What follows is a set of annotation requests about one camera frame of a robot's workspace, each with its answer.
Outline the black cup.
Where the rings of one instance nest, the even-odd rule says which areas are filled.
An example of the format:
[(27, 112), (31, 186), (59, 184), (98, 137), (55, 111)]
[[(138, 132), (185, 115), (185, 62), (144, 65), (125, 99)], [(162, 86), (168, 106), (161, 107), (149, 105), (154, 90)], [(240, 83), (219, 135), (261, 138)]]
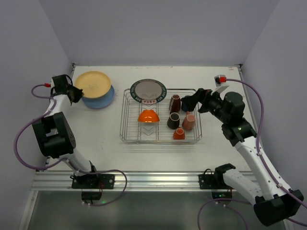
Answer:
[(170, 129), (177, 129), (180, 125), (180, 116), (178, 113), (174, 112), (174, 113), (171, 113), (169, 118), (168, 118), (168, 121), (167, 121), (167, 126), (170, 128)]

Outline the red orange cup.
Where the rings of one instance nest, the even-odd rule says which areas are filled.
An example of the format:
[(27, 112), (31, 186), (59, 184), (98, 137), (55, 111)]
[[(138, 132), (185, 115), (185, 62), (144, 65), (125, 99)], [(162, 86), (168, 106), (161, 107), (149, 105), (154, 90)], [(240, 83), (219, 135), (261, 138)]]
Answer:
[(183, 128), (178, 127), (173, 133), (173, 140), (184, 140), (186, 138), (186, 134)]

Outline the blue cup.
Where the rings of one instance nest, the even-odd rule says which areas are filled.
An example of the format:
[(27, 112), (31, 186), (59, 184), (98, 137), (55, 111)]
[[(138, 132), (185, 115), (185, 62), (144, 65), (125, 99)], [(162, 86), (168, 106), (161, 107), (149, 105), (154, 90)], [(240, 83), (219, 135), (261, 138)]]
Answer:
[(181, 103), (181, 110), (184, 112), (192, 112), (195, 108), (194, 103), (191, 103), (189, 101), (182, 101)]

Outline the green rimmed printed plate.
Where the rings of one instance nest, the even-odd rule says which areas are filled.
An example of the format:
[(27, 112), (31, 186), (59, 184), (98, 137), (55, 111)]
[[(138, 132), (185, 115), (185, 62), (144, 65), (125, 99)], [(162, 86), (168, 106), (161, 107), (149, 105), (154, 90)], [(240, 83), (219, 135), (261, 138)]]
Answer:
[(161, 82), (154, 79), (142, 79), (130, 87), (132, 98), (142, 104), (156, 104), (167, 95), (167, 88)]

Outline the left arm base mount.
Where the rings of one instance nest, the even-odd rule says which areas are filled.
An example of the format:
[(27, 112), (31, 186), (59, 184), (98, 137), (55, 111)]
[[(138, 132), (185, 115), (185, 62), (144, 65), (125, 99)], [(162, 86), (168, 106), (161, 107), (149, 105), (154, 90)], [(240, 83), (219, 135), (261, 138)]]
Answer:
[(102, 191), (104, 189), (113, 189), (115, 176), (113, 174), (97, 174), (97, 175), (71, 175), (71, 187), (73, 189), (98, 189), (98, 192), (82, 192), (81, 199), (84, 202), (91, 202), (100, 200)]

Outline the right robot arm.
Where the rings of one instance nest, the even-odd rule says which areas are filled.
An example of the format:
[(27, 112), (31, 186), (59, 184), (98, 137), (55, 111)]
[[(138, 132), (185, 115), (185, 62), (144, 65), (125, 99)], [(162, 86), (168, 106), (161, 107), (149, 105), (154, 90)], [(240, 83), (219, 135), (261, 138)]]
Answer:
[(252, 206), (264, 226), (294, 216), (304, 200), (300, 190), (293, 190), (278, 174), (264, 150), (257, 144), (257, 133), (243, 117), (245, 103), (241, 94), (228, 92), (224, 98), (219, 92), (198, 89), (192, 96), (181, 99), (193, 111), (201, 104), (199, 113), (209, 112), (222, 122), (225, 138), (244, 158), (257, 182), (243, 176), (235, 166), (225, 164), (215, 168), (216, 183), (239, 192)]

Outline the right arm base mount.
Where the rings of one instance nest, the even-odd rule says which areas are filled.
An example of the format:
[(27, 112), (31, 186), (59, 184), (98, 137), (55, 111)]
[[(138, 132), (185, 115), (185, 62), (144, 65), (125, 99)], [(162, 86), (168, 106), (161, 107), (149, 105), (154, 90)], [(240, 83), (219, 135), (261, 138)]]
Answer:
[(215, 171), (206, 169), (198, 178), (200, 189), (210, 190), (212, 199), (233, 198), (232, 188), (227, 186)]

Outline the orange bowl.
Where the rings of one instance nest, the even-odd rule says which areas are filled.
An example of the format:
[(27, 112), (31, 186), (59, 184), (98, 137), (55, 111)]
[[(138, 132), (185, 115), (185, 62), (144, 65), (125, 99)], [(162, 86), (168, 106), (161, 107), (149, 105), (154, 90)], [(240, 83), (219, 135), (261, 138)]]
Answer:
[(160, 118), (154, 110), (143, 110), (138, 117), (138, 122), (141, 123), (157, 123), (159, 121)]

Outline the yellow plate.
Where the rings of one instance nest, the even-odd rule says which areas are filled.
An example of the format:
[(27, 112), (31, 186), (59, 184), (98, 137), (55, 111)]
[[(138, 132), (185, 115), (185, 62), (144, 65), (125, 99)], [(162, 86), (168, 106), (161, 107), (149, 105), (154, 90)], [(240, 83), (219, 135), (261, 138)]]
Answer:
[(111, 88), (111, 79), (99, 71), (88, 71), (75, 80), (74, 86), (83, 91), (86, 98), (95, 99), (104, 96)]

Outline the pink cup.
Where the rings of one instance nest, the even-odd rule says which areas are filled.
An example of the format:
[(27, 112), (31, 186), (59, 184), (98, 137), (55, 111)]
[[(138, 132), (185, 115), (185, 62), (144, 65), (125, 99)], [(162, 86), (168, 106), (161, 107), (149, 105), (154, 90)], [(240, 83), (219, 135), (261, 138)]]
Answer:
[(186, 117), (183, 120), (182, 127), (187, 130), (191, 131), (194, 129), (196, 124), (196, 117), (191, 112), (186, 113)]

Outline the dark brown cup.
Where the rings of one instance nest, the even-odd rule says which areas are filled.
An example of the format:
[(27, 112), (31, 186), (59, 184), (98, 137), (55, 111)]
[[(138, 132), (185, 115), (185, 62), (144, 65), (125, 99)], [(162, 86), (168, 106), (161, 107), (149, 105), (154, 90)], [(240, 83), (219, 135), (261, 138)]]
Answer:
[(171, 97), (170, 103), (169, 103), (169, 110), (170, 113), (178, 113), (181, 109), (181, 100), (180, 96), (175, 94)]

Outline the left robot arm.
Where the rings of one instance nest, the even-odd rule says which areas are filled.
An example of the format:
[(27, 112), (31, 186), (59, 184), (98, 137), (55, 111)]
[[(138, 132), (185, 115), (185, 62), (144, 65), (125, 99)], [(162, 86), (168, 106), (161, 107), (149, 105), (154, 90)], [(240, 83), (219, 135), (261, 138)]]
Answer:
[(45, 114), (32, 123), (41, 153), (69, 166), (76, 176), (95, 173), (96, 168), (76, 149), (76, 139), (65, 117), (65, 112), (80, 101), (83, 91), (73, 85), (67, 74), (52, 77), (49, 106)]

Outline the aluminium rail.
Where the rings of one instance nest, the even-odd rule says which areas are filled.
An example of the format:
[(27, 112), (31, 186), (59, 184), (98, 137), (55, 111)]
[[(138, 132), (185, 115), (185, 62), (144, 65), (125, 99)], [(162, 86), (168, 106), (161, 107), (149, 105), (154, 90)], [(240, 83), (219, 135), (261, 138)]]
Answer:
[[(197, 192), (200, 190), (201, 172), (119, 172), (114, 173), (112, 192), (120, 192), (128, 180), (127, 192)], [(72, 191), (72, 172), (36, 172), (32, 181), (32, 191)]]

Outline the blue plate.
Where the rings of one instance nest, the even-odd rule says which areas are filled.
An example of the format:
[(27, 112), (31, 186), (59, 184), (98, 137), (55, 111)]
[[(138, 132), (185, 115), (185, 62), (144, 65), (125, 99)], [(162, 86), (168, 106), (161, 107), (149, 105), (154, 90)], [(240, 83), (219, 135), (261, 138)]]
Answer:
[(86, 107), (90, 109), (103, 109), (109, 106), (115, 98), (115, 90), (114, 87), (111, 86), (110, 90), (104, 95), (99, 98), (86, 98), (82, 97), (82, 101)]

